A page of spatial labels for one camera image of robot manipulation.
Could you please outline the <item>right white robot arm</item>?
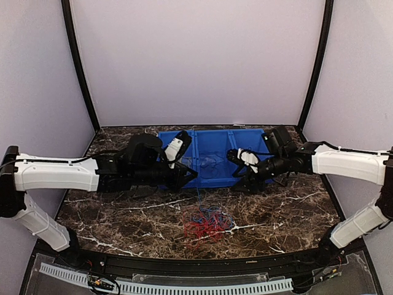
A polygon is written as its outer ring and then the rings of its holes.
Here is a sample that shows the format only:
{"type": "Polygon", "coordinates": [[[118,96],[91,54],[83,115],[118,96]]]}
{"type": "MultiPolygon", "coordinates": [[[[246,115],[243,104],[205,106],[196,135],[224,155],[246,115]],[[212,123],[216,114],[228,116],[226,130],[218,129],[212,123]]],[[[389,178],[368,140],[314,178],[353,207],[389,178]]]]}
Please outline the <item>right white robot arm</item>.
{"type": "Polygon", "coordinates": [[[392,151],[366,151],[334,146],[326,141],[307,141],[297,146],[284,126],[262,134],[268,151],[230,149],[227,159],[237,165],[234,188],[244,192],[264,190],[266,181],[291,173],[333,175],[379,185],[379,196],[352,216],[329,228],[313,254],[325,267],[354,240],[392,223],[392,151]]]}

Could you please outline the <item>black frame post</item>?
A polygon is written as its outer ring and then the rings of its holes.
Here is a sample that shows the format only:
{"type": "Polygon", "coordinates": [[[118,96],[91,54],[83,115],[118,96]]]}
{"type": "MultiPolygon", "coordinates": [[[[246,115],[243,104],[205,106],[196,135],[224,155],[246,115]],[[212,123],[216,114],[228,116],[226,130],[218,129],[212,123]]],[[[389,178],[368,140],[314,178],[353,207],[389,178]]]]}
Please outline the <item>black frame post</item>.
{"type": "Polygon", "coordinates": [[[63,19],[66,28],[69,49],[71,52],[72,61],[74,64],[74,69],[76,72],[82,98],[84,100],[84,104],[88,112],[88,116],[92,124],[92,127],[95,133],[97,133],[101,129],[101,127],[93,105],[93,100],[91,98],[90,91],[88,89],[88,84],[84,73],[84,67],[82,65],[82,59],[80,57],[79,47],[76,38],[76,30],[74,27],[72,11],[71,11],[71,2],[69,0],[61,0],[61,8],[63,12],[63,19]]]}
{"type": "Polygon", "coordinates": [[[297,128],[299,129],[300,132],[302,132],[304,130],[304,127],[306,125],[306,121],[309,116],[309,112],[311,110],[311,105],[313,103],[314,95],[316,93],[317,84],[319,81],[319,77],[320,77],[320,73],[321,73],[321,69],[322,69],[322,64],[324,61],[325,51],[326,51],[326,47],[327,47],[327,41],[329,38],[330,25],[331,25],[332,15],[333,15],[333,6],[334,6],[334,0],[326,0],[325,1],[324,13],[323,13],[322,25],[321,25],[321,32],[320,32],[320,36],[319,36],[319,42],[317,45],[314,66],[313,66],[313,70],[311,73],[307,93],[305,96],[305,101],[304,101],[302,111],[300,113],[300,118],[299,118],[298,124],[297,124],[297,128]]]}

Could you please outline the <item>blue three-compartment plastic bin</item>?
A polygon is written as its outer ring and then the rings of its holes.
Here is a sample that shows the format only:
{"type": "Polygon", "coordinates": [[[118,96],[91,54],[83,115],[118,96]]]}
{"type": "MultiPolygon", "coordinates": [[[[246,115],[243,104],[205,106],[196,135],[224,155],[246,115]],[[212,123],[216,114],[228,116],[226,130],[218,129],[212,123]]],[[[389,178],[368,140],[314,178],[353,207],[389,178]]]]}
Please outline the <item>blue three-compartment plastic bin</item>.
{"type": "Polygon", "coordinates": [[[181,163],[198,172],[196,187],[199,189],[232,187],[239,178],[232,177],[237,165],[227,160],[230,149],[250,149],[267,153],[262,139],[264,130],[188,130],[192,143],[181,158],[181,163]]]}

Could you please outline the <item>clear acrylic plate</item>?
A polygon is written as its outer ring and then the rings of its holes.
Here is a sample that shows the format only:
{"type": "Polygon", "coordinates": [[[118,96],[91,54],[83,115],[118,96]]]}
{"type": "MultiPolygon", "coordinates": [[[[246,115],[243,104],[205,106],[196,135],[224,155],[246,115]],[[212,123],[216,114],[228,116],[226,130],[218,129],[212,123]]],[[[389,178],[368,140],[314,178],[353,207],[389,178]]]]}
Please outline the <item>clear acrylic plate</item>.
{"type": "Polygon", "coordinates": [[[185,276],[180,275],[146,275],[134,274],[131,281],[145,285],[176,286],[228,286],[262,283],[269,280],[267,273],[246,275],[185,276]]]}

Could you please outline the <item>right black frame post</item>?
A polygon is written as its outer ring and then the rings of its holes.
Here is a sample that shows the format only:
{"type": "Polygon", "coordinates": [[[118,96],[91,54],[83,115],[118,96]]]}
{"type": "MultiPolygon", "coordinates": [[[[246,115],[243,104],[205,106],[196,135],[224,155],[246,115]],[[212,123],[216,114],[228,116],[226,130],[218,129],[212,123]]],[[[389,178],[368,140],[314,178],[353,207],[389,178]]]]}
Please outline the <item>right black frame post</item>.
{"type": "Polygon", "coordinates": [[[320,32],[320,36],[319,36],[319,42],[317,45],[314,66],[313,66],[313,70],[311,73],[307,93],[305,96],[305,101],[304,101],[302,111],[300,113],[300,118],[299,118],[298,124],[297,124],[297,128],[299,129],[300,132],[302,132],[304,130],[304,127],[306,125],[306,121],[309,116],[309,112],[311,110],[311,105],[313,103],[314,95],[316,93],[317,84],[319,81],[319,77],[320,77],[320,73],[321,73],[321,69],[322,69],[322,64],[324,61],[325,51],[326,51],[326,47],[327,47],[327,41],[329,38],[330,25],[331,25],[332,15],[333,15],[333,6],[334,6],[334,0],[326,0],[325,1],[324,13],[323,13],[322,25],[321,25],[321,32],[320,32]]]}

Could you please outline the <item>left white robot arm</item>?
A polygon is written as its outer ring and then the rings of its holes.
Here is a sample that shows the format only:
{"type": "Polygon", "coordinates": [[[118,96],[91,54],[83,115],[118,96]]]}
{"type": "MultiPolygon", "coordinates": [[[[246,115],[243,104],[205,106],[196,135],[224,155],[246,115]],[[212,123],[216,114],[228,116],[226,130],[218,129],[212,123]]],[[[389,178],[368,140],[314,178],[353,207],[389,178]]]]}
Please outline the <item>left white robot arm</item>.
{"type": "Polygon", "coordinates": [[[152,134],[130,138],[126,148],[108,150],[80,159],[36,157],[9,146],[1,163],[1,217],[20,222],[45,241],[73,268],[87,255],[79,249],[76,233],[54,221],[28,194],[35,189],[74,189],[114,193],[133,186],[165,186],[178,191],[198,173],[181,163],[192,137],[181,131],[163,145],[152,134]]]}

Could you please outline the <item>left black frame post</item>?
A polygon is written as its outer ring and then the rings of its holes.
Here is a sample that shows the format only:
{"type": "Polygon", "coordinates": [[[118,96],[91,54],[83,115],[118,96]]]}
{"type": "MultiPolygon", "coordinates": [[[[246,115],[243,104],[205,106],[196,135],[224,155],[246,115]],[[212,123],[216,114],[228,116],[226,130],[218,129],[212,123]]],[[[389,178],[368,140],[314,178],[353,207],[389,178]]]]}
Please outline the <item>left black frame post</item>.
{"type": "Polygon", "coordinates": [[[101,127],[93,105],[93,100],[91,98],[90,91],[88,89],[88,84],[84,73],[84,67],[82,65],[82,59],[80,57],[79,47],[76,38],[76,30],[74,27],[72,11],[71,11],[71,2],[69,0],[61,0],[61,8],[63,12],[63,19],[66,28],[69,49],[71,52],[72,61],[74,64],[74,69],[76,72],[82,98],[84,100],[84,104],[88,112],[88,116],[92,124],[92,127],[95,133],[97,133],[101,129],[101,127]]]}

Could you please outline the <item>black front rail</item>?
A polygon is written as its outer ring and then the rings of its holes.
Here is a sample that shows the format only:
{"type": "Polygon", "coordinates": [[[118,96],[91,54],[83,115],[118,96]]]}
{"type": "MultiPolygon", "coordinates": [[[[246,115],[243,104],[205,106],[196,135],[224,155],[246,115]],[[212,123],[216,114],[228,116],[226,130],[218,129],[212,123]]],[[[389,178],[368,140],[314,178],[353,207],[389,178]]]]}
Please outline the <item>black front rail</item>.
{"type": "Polygon", "coordinates": [[[317,249],[255,258],[221,260],[154,259],[105,254],[81,250],[83,260],[92,262],[92,271],[113,277],[130,278],[136,274],[177,277],[213,277],[267,273],[276,276],[303,276],[321,267],[311,264],[317,249]]]}

